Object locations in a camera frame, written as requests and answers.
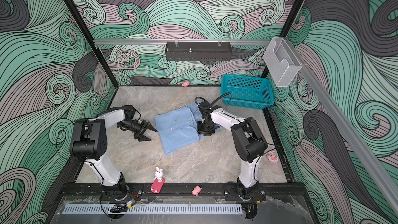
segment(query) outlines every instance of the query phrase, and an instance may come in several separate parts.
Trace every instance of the patterned wall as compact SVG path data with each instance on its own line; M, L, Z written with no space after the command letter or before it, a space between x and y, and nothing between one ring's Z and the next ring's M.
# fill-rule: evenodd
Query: patterned wall
M305 0L288 38L398 182L398 0ZM321 223L398 223L366 169L298 74L269 108Z
M64 168L58 134L68 156L68 124L105 110L114 91L62 0L0 0L1 223L46 220L79 164Z
M270 39L294 0L74 0L94 38ZM265 48L233 47L229 62L169 62L165 46L102 46L121 85L220 84L225 73L261 76Z

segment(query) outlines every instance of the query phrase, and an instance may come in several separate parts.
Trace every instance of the white arm segment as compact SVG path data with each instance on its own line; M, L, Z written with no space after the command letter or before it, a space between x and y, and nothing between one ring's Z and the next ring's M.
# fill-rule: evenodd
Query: white arm segment
M215 124L219 124L228 131L231 131L231 127L235 124L239 124L244 122L245 119L242 117L235 116L229 112L225 112L224 109L218 108L211 112L211 119ZM247 161L241 161L240 167L240 175L239 180L246 187L250 188L251 186L256 184L256 177L258 174L258 163L260 162L260 158L256 158L252 163Z
M235 116L229 112L224 111L223 108L218 108L211 112L211 119L215 124L219 124L228 131L231 131L231 127L234 124L239 124L240 122L244 122L245 119Z
M108 129L117 122L122 121L125 118L125 114L124 110L114 110L112 112L104 113L98 116L98 118L103 118L105 120L105 128ZM93 164L91 165L87 163L99 178L101 185L112 186L119 182L120 171L115 168L112 161L109 159L107 152L105 152L98 161L94 159L86 159L85 161Z

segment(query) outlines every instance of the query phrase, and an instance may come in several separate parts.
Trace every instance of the teal plastic basket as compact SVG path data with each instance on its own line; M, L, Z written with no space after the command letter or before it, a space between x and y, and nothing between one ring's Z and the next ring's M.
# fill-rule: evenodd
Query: teal plastic basket
M221 79L221 95L224 104L236 107L264 109L273 105L271 83L266 78L243 75L223 75Z

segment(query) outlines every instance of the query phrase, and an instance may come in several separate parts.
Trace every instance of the white bunny figurine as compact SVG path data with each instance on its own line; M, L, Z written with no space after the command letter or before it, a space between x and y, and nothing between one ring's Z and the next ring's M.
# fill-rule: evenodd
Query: white bunny figurine
M155 172L155 178L153 179L154 181L157 179L158 182L163 181L163 169L159 169L159 167L156 167L156 172Z

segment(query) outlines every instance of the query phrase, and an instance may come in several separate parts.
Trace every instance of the marble surface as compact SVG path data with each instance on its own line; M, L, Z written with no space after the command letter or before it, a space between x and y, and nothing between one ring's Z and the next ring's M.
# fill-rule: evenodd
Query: marble surface
M220 96L220 87L120 87L112 107L133 105L145 119L156 127L154 116L192 103L200 96L212 102ZM217 105L225 107L222 100ZM236 116L253 117L258 122L268 143L272 143L262 110L228 106ZM138 142L130 131L116 126L107 129L107 153L127 182L153 182L155 167L163 169L166 182L170 183L221 183L236 182L241 159L236 153L231 132L223 129L212 136L164 154L159 134L147 130L152 141ZM266 156L259 164L259 181L262 183L286 182L280 162L272 163ZM84 164L78 183L98 182L88 165Z

